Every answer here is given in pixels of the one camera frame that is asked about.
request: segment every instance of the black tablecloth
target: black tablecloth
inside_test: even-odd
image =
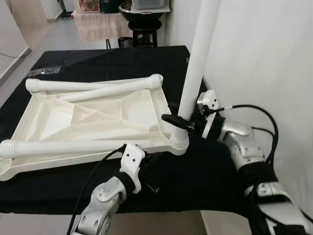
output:
[[[168,102],[179,103],[189,52],[186,47],[119,48],[112,50],[47,51],[33,69],[63,66],[58,74],[37,75],[42,80],[97,82],[164,76]],[[24,81],[0,109],[0,140],[11,138],[30,94]],[[95,163],[80,164],[16,175],[0,182],[0,211],[15,213],[71,214],[81,186]],[[119,160],[108,160],[94,176],[80,210],[90,192],[119,169]],[[119,212],[164,212],[218,210],[246,215],[243,189],[229,158],[228,149],[215,140],[190,137],[183,156],[164,153],[148,178],[160,190],[146,185],[131,195]]]

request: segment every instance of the beige cloth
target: beige cloth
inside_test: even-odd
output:
[[[83,41],[100,41],[132,37],[133,32],[128,28],[128,22],[120,13],[72,13]]]

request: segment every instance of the black cable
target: black cable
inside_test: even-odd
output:
[[[266,128],[263,128],[263,127],[257,127],[257,126],[251,126],[252,129],[254,130],[259,130],[259,131],[264,131],[264,132],[267,132],[269,133],[273,138],[274,138],[274,133]]]
[[[24,57],[28,56],[30,53],[31,53],[31,50],[26,55],[22,55],[22,56],[11,56],[11,55],[7,55],[7,54],[3,54],[1,52],[0,52],[0,55],[6,56],[9,58],[24,58]]]
[[[272,124],[273,124],[273,127],[274,127],[274,133],[271,132],[270,130],[266,129],[266,128],[262,128],[262,127],[252,127],[253,129],[255,130],[261,130],[261,131],[265,131],[265,132],[268,132],[270,135],[272,135],[273,137],[273,141],[272,141],[272,149],[271,149],[271,152],[266,160],[267,163],[270,163],[272,169],[273,169],[273,164],[274,164],[274,153],[275,153],[275,150],[276,150],[276,147],[277,147],[277,144],[278,144],[278,127],[277,127],[277,124],[276,124],[276,121],[275,119],[273,118],[273,116],[268,112],[266,111],[265,109],[259,107],[259,106],[256,106],[256,105],[250,105],[250,104],[242,104],[242,105],[234,105],[230,108],[220,108],[220,109],[216,109],[216,110],[210,110],[210,113],[216,113],[216,112],[220,112],[220,111],[224,111],[225,109],[226,110],[229,110],[229,109],[236,109],[236,108],[253,108],[253,109],[257,109],[261,112],[263,112],[264,114],[266,114],[268,116],[268,118],[271,120]],[[258,187],[259,183],[256,183],[253,188],[252,188],[252,191],[251,191],[251,204],[254,206],[255,210],[259,213],[261,213],[265,218],[267,218],[268,220],[272,221],[273,223],[279,225],[279,226],[282,226],[284,228],[286,228],[287,230],[291,231],[291,232],[294,232],[295,234],[300,234],[302,235],[303,233],[298,231],[298,230],[295,230],[294,228],[272,218],[271,216],[265,214],[260,208],[259,206],[255,203],[255,197],[256,197],[256,191],[257,191],[257,187]],[[303,211],[301,211],[303,213],[303,215],[305,216],[305,218],[307,220],[309,220],[310,222],[313,223],[313,219],[311,217],[309,217],[307,214],[305,214]]]
[[[258,213],[262,214],[266,219],[270,220],[271,222],[275,223],[276,225],[279,225],[279,226],[281,226],[281,227],[284,227],[285,229],[287,229],[287,230],[289,230],[289,231],[291,231],[291,232],[293,232],[293,233],[295,233],[295,234],[303,235],[302,232],[300,232],[300,231],[298,231],[298,230],[295,230],[293,227],[290,227],[290,226],[288,226],[288,225],[286,225],[286,224],[284,224],[284,223],[282,223],[282,222],[280,222],[280,221],[274,219],[273,217],[271,217],[271,216],[265,214],[265,213],[259,208],[259,206],[258,206],[258,205],[256,204],[256,202],[255,202],[255,198],[256,198],[256,195],[257,195],[257,188],[258,188],[259,184],[260,184],[260,183],[254,184],[254,185],[253,185],[253,188],[252,188],[252,191],[251,191],[251,204],[253,205],[254,209],[255,209]]]
[[[12,6],[11,6],[11,1],[10,0],[8,0],[9,1],[9,5],[10,5],[10,12],[11,12],[11,14],[12,14]]]
[[[72,218],[70,220],[70,223],[69,223],[69,226],[68,226],[68,229],[67,229],[67,235],[70,235],[71,233],[71,230],[72,230],[72,227],[73,227],[73,224],[74,224],[74,220],[75,220],[75,217],[77,215],[77,211],[78,211],[78,206],[80,204],[80,201],[81,199],[83,198],[84,196],[84,193],[85,193],[85,190],[87,188],[87,185],[88,183],[90,182],[90,180],[92,179],[95,171],[98,169],[98,167],[106,160],[108,159],[110,156],[112,156],[114,153],[117,153],[117,152],[124,152],[126,148],[126,145],[123,145],[122,147],[120,147],[119,149],[116,149],[114,151],[112,151],[111,153],[109,153],[108,155],[106,155],[100,162],[98,162],[98,164],[90,171],[85,183],[84,183],[84,186],[82,187],[82,190],[78,196],[78,199],[76,201],[76,205],[75,205],[75,208],[74,208],[74,212],[73,212],[73,215],[72,215]]]
[[[270,164],[271,168],[274,169],[274,153],[275,153],[275,150],[276,150],[276,147],[278,144],[278,127],[277,127],[275,119],[273,118],[273,116],[268,111],[266,111],[265,109],[263,109],[259,106],[256,106],[256,105],[240,104],[240,105],[233,105],[229,108],[219,108],[216,110],[210,110],[209,113],[212,114],[212,113],[217,113],[217,112],[224,111],[224,110],[237,109],[237,108],[257,109],[257,110],[263,112],[264,114],[266,114],[268,116],[268,118],[271,120],[273,127],[274,127],[274,137],[273,137],[273,141],[272,141],[272,148],[271,148],[271,151],[268,155],[268,158],[266,159],[266,163]]]
[[[309,217],[305,212],[303,212],[303,210],[301,210],[301,212],[303,213],[304,217],[313,224],[313,219]]]

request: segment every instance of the floor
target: floor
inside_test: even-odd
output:
[[[74,20],[58,20],[45,26],[40,25],[35,29],[21,26],[21,32],[29,43],[32,52],[25,57],[19,67],[0,87],[0,106],[11,95],[15,87],[23,80],[31,67],[37,62],[43,52],[47,50],[86,50],[105,49],[104,41],[84,42],[79,34]],[[110,40],[111,47],[118,47],[117,40]]]
[[[80,40],[74,20],[59,20],[37,26],[20,26],[20,30],[32,52],[0,87],[0,106],[22,81],[31,67],[47,50],[105,49],[105,41]],[[111,47],[118,47],[111,40]],[[5,235],[64,235],[70,215],[0,214],[1,234]],[[181,213],[118,214],[113,218],[111,235],[204,235],[205,228],[199,211]]]

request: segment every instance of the white pole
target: white pole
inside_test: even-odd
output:
[[[109,95],[123,94],[126,92],[137,91],[142,89],[154,89],[161,86],[162,80],[163,76],[161,76],[160,74],[153,74],[148,78],[144,78],[138,81],[128,82],[112,87],[105,87],[87,92],[81,92],[77,94],[70,94],[60,97],[60,99],[68,102],[76,102],[86,99],[105,97]]]
[[[104,87],[112,87],[115,84],[101,84],[94,82],[60,82],[60,81],[42,81],[29,78],[25,82],[26,89],[29,92],[41,91],[90,91]]]
[[[13,159],[32,155],[106,152],[118,149],[125,143],[139,144],[141,147],[151,145],[151,141],[145,140],[34,142],[4,140],[0,143],[0,157]]]
[[[190,119],[196,105],[220,5],[221,0],[202,0],[201,3],[178,112],[178,116],[185,120]],[[177,127],[170,140],[174,148],[187,150],[189,139],[186,130]]]

